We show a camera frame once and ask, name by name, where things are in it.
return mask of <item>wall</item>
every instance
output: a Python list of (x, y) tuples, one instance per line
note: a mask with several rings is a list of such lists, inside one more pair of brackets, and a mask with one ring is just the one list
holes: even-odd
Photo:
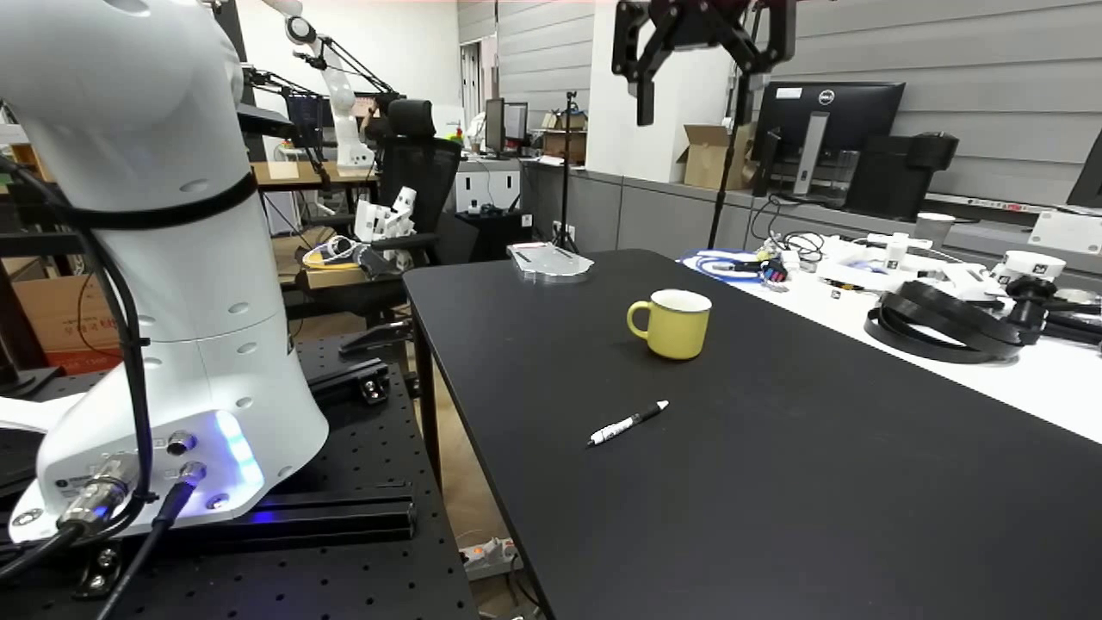
[(654, 123), (638, 128), (638, 100), (628, 79), (612, 76), (615, 0), (596, 0), (593, 15), (593, 76), (590, 76), (590, 161), (593, 173), (631, 179), (675, 179), (675, 158), (684, 151), (684, 123), (721, 123), (729, 81), (723, 53), (677, 53), (654, 79)]
[(458, 0), (458, 40), (477, 40), (495, 35), (495, 0)]
[[(319, 73), (291, 58), (281, 18), (271, 8), (239, 0), (239, 11), (252, 66), (322, 94)], [(399, 94), (432, 100), (437, 132), (461, 123), (456, 0), (308, 0), (308, 19)], [(257, 97), (257, 102), (287, 115), (280, 97)]]
[(1066, 200), (1102, 132), (1097, 0), (801, 0), (791, 79), (909, 81), (895, 133), (960, 136), (942, 193)]
[(499, 0), (499, 94), (526, 100), (526, 128), (580, 89), (590, 110), (593, 0)]

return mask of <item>gray wall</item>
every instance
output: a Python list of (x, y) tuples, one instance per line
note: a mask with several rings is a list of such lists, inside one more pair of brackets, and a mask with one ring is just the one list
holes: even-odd
[(564, 108), (580, 89), (590, 108), (590, 0), (499, 0), (499, 81), (507, 100), (526, 100), (526, 123)]
[(934, 188), (1063, 204), (1102, 132), (1102, 2), (801, 0), (774, 79), (907, 81), (895, 133), (960, 136)]
[(490, 38), (495, 30), (495, 0), (458, 0), (458, 46)]
[[(524, 161), (519, 164), (519, 204), (536, 216), (536, 226), (549, 232), (559, 221), (562, 170)], [(721, 221), (721, 247), (759, 246), (754, 235), (768, 232), (801, 232), (801, 235), (893, 235), (912, 232), (907, 221), (879, 221), (824, 208), (786, 208), (760, 210), (759, 200), (744, 193), (725, 197)], [(572, 208), (569, 225), (580, 226), (581, 251), (612, 251), (612, 247), (652, 247), (667, 258), (684, 258), (698, 251), (709, 239), (713, 197), (671, 182), (638, 182), (604, 173), (572, 173)], [(992, 225), (958, 225), (942, 246), (946, 251), (976, 260), (995, 265), (1009, 247), (1028, 247), (1026, 232), (992, 226)], [(1102, 258), (1097, 255), (1066, 255), (1035, 247), (1043, 255), (1059, 255), (1066, 260), (1063, 287), (1086, 287), (1102, 291)]]

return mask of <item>marker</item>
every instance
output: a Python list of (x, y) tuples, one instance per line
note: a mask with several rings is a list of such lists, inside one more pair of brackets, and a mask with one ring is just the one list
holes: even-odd
[(654, 410), (645, 410), (645, 414), (622, 415), (622, 420), (615, 420), (615, 422), (609, 422), (609, 427), (598, 427), (596, 434), (590, 434), (590, 443), (593, 443), (593, 448), (596, 448), (596, 443), (606, 443), (606, 442), (619, 436), (622, 432), (631, 432), (631, 427), (657, 415), (661, 410), (667, 410), (667, 401), (657, 401)]

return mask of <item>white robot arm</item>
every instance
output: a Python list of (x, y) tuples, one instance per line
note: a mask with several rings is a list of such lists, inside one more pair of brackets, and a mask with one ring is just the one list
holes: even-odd
[[(56, 173), (68, 221), (114, 260), (107, 291), (130, 290), (122, 320), (140, 335), (140, 360), (50, 402), (49, 427), (0, 402), (0, 427), (45, 432), (11, 539), (50, 538), (95, 472), (140, 506), (122, 534), (157, 513), (157, 499), (133, 499), (140, 472), (151, 495), (203, 472), (178, 526), (248, 513), (322, 448), (327, 420), (287, 349), (212, 18), (198, 0), (2, 0), (0, 100)], [(130, 402), (147, 410), (147, 468)]]
[(351, 85), (345, 58), (302, 18), (302, 2), (300, 0), (264, 0), (264, 2), (287, 18), (287, 38), (291, 46), (311, 47), (311, 54), (300, 53), (300, 58), (308, 58), (322, 76), (322, 85), (327, 85), (327, 97), (332, 97), (332, 110), (335, 110), (336, 170), (345, 173), (345, 170), (359, 170), (359, 164), (374, 164), (374, 156), (360, 140), (360, 133), (353, 128), (353, 118), (351, 118), (353, 85)]

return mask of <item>headphones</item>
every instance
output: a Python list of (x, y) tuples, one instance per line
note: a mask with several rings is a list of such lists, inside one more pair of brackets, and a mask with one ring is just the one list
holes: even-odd
[(863, 332), (909, 353), (958, 366), (1016, 360), (1022, 349), (1018, 326), (925, 282), (885, 291), (867, 313)]

